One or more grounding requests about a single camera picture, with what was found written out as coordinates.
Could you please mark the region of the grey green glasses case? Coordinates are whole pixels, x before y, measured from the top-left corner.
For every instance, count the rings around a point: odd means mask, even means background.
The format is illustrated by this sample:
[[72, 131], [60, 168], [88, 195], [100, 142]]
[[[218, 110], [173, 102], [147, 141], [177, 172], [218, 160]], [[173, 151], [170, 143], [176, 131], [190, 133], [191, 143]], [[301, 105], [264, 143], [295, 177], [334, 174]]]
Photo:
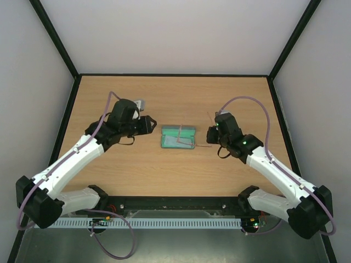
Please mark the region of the grey green glasses case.
[[192, 150], [195, 148], [196, 128], [187, 125], [163, 125], [161, 148]]

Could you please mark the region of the pink transparent sunglasses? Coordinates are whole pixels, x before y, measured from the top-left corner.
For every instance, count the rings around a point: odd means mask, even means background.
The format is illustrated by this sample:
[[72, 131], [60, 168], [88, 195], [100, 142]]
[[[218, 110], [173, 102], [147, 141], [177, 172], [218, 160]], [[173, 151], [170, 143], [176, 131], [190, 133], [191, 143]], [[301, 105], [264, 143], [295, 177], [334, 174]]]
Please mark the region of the pink transparent sunglasses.
[[[193, 136], [182, 136], [182, 132], [183, 131], [193, 131], [194, 130], [194, 135]], [[193, 126], [192, 128], [189, 129], [188, 125], [184, 125], [183, 123], [180, 124], [179, 126], [179, 132], [177, 135], [177, 144], [182, 145], [182, 147], [186, 146], [186, 147], [190, 147], [195, 149], [196, 147], [201, 147], [201, 148], [211, 148], [212, 146], [208, 143], [202, 143], [199, 144], [197, 143], [197, 141], [195, 140], [195, 135], [196, 135], [196, 127]]]

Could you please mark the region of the light blue cleaning cloth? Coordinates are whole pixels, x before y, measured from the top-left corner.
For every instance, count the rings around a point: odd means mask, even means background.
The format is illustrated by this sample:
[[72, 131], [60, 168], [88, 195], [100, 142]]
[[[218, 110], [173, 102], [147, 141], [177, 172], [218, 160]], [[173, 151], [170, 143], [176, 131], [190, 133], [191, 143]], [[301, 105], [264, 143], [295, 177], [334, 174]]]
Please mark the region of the light blue cleaning cloth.
[[191, 138], [177, 138], [165, 135], [162, 140], [164, 148], [193, 148], [194, 143]]

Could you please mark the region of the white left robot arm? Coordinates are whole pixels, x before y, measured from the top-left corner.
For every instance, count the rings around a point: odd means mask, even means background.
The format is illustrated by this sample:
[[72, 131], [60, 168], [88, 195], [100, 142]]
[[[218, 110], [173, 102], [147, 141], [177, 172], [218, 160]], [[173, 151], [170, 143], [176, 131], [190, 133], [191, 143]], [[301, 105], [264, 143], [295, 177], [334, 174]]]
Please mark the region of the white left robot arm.
[[112, 111], [91, 123], [56, 162], [30, 179], [22, 176], [16, 182], [20, 211], [39, 228], [47, 228], [65, 214], [104, 208], [109, 196], [96, 185], [71, 192], [63, 189], [87, 164], [119, 144], [121, 138], [151, 134], [157, 123], [149, 115], [140, 114], [144, 109], [144, 100], [119, 99]]

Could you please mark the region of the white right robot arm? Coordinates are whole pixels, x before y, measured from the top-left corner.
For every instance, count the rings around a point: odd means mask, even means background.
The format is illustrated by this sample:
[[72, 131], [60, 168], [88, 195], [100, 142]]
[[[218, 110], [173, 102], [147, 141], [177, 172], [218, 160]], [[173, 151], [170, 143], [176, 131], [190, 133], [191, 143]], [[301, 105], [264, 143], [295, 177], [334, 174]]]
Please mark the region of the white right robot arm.
[[305, 239], [330, 222], [332, 195], [327, 187], [316, 187], [283, 165], [257, 137], [243, 134], [231, 113], [218, 113], [214, 121], [216, 124], [207, 131], [207, 143], [226, 149], [229, 156], [258, 171], [282, 194], [269, 194], [257, 186], [244, 189], [238, 195], [244, 214], [257, 210], [276, 216]]

